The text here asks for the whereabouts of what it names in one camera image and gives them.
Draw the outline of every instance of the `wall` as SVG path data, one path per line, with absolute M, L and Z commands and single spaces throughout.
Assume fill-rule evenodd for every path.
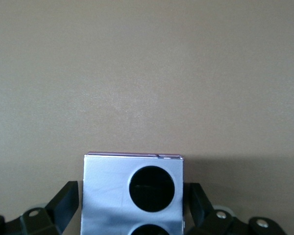
M 294 234 L 294 1 L 0 1 L 0 213 L 90 150 L 180 153 L 214 204 Z

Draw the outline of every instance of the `reflective metal surface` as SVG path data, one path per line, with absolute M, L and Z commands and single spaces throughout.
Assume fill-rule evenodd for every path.
M 169 202 L 166 190 L 173 190 Z M 134 194 L 146 199 L 137 202 L 133 200 Z M 145 225 L 160 227 L 156 229 L 159 235 L 182 235 L 182 208 L 181 156 L 93 152 L 85 155 L 82 235 L 134 235 Z

